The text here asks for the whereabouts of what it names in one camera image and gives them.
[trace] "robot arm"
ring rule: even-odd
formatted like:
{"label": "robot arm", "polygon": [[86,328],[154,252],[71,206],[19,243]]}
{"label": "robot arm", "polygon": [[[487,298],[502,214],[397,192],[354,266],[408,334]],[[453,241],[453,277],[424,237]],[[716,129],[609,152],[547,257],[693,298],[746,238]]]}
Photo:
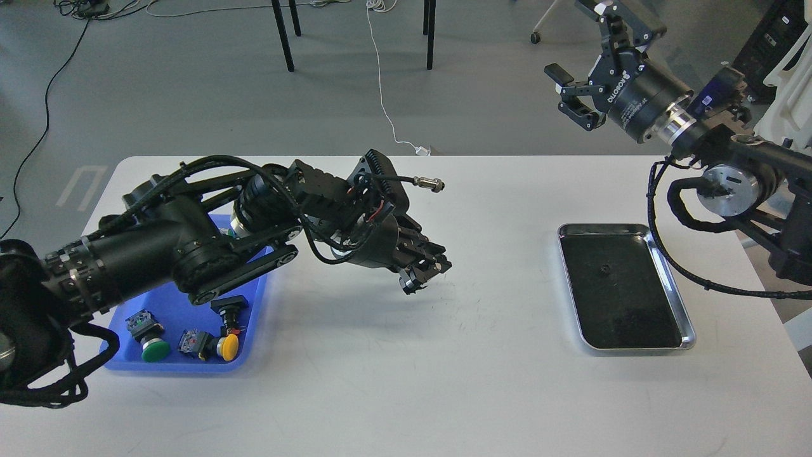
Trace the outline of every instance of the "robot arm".
{"label": "robot arm", "polygon": [[[203,170],[247,171],[196,182]],[[102,218],[100,228],[39,259],[19,240],[0,242],[0,402],[64,407],[87,396],[84,378],[119,348],[93,313],[173,281],[200,305],[291,262],[288,242],[304,232],[326,263],[355,263],[399,273],[406,294],[451,267],[445,248],[422,234],[407,215],[401,182],[439,192],[440,180],[398,176],[390,160],[370,150],[347,179],[296,160],[259,167],[211,156],[169,176],[153,176],[124,195],[126,211]],[[205,195],[214,194],[204,199]],[[233,204],[224,233],[209,213]],[[321,255],[316,242],[332,248]],[[266,246],[273,251],[256,257]],[[104,339],[108,349],[77,365],[70,331]],[[28,385],[67,363],[70,372],[43,388]]]}
{"label": "robot arm", "polygon": [[[770,251],[769,262],[778,277],[812,285],[808,229],[812,222],[812,158],[784,147],[788,145],[754,137],[745,128],[749,121],[749,112],[741,106],[745,83],[730,67],[723,68],[692,100],[693,91],[687,85],[649,59],[646,50],[666,28],[634,0],[578,0],[577,5],[598,22],[602,53],[586,82],[575,82],[557,63],[545,67],[561,95],[559,110],[587,131],[603,125],[608,116],[638,143],[657,136],[672,146],[668,164],[691,158],[692,164],[704,168],[702,177],[674,181],[668,191],[668,201],[680,222],[714,233],[740,229]],[[594,108],[581,97],[591,97]],[[795,200],[781,219],[758,206],[784,179]],[[659,182],[654,173],[652,182],[650,225],[654,222],[653,193]],[[696,190],[702,205],[723,221],[695,220],[681,200],[680,192],[686,189]],[[672,265],[682,272],[674,262]],[[709,281],[698,282],[714,288]],[[731,288],[725,291],[736,293]],[[765,296],[812,298],[805,293],[782,294]]]}

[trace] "cable connector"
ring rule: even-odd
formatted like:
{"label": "cable connector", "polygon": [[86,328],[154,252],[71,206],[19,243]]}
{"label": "cable connector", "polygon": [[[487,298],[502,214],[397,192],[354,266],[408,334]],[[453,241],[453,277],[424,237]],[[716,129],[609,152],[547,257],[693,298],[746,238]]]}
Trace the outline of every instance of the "cable connector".
{"label": "cable connector", "polygon": [[441,180],[436,178],[424,178],[422,176],[415,176],[413,184],[417,187],[431,189],[431,191],[435,194],[446,188],[445,183]]}

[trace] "white cable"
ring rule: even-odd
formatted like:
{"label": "white cable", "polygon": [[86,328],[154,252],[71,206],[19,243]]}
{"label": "white cable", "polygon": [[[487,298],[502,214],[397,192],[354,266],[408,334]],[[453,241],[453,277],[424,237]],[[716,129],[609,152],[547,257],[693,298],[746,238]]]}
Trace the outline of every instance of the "white cable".
{"label": "white cable", "polygon": [[[226,8],[212,8],[212,9],[209,9],[209,10],[190,11],[188,13],[179,13],[179,14],[176,14],[176,15],[159,15],[159,14],[155,14],[152,11],[149,10],[149,7],[151,7],[154,3],[158,3],[158,1],[159,0],[149,0],[149,5],[147,5],[147,7],[145,9],[148,15],[151,15],[152,17],[182,17],[182,16],[188,16],[188,15],[196,15],[196,14],[200,14],[200,13],[209,13],[209,12],[212,12],[212,11],[255,10],[257,8],[271,8],[272,7],[271,5],[255,5],[255,6],[250,6],[250,7],[226,7]],[[327,5],[331,4],[331,3],[348,3],[350,1],[351,0],[310,0],[309,2],[305,2],[305,3],[297,3],[296,5],[298,7],[303,7],[303,6],[306,6],[306,5],[310,5],[311,7],[321,8],[321,7],[327,6]],[[280,6],[281,7],[289,7],[290,5],[285,4],[285,5],[280,5]]]}
{"label": "white cable", "polygon": [[395,123],[392,122],[391,117],[389,117],[389,115],[387,114],[386,107],[383,106],[383,82],[382,82],[382,78],[381,78],[381,55],[380,55],[380,53],[378,53],[378,44],[375,43],[375,36],[372,33],[372,21],[369,19],[369,9],[370,8],[367,8],[367,10],[366,10],[366,21],[369,23],[369,36],[372,38],[372,46],[375,46],[375,58],[378,61],[378,93],[381,95],[381,109],[383,110],[383,115],[387,117],[387,120],[389,120],[389,125],[392,126],[392,138],[395,139],[395,143],[412,145],[414,150],[417,151],[417,149],[418,149],[417,146],[413,145],[411,142],[409,142],[409,141],[398,141],[398,137],[395,134]]}
{"label": "white cable", "polygon": [[117,14],[121,14],[121,13],[125,12],[126,10],[131,10],[132,8],[137,7],[139,3],[141,3],[141,0],[132,0],[128,4],[124,5],[120,10],[118,10],[116,12],[96,16],[94,19],[106,19],[106,18],[109,18],[109,17],[113,17],[113,16],[115,16]]}
{"label": "white cable", "polygon": [[376,13],[388,13],[392,11],[392,8],[398,4],[398,0],[395,0],[390,7],[387,8],[386,3],[384,0],[366,0],[366,9],[375,11]]}

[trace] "metal tray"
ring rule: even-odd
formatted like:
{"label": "metal tray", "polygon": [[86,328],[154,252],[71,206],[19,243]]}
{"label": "metal tray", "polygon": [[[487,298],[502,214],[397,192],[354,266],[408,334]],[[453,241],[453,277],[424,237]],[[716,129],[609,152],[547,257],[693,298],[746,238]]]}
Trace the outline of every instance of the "metal tray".
{"label": "metal tray", "polygon": [[558,235],[579,334],[587,346],[616,355],[693,346],[693,326],[648,227],[565,224]]}

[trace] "chair leg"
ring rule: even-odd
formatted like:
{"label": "chair leg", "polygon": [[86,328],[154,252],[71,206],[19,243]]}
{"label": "chair leg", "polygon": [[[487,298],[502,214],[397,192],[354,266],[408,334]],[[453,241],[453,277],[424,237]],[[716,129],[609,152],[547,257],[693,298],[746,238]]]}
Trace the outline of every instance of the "chair leg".
{"label": "chair leg", "polygon": [[434,66],[434,13],[436,11],[437,0],[426,0],[429,3],[429,50],[425,59],[425,69],[430,70]]}
{"label": "chair leg", "polygon": [[291,55],[291,45],[287,42],[287,31],[285,30],[285,21],[282,19],[282,7],[279,5],[279,0],[270,0],[271,6],[274,8],[274,18],[276,19],[276,28],[279,30],[279,40],[282,42],[282,52],[285,53],[285,63],[289,72],[294,71],[293,56]]}
{"label": "chair leg", "polygon": [[299,27],[299,11],[296,10],[296,0],[287,0],[287,5],[291,8],[291,18],[293,19],[293,32],[297,37],[302,36],[302,29]]}
{"label": "chair leg", "polygon": [[423,35],[429,34],[429,0],[423,0]]}

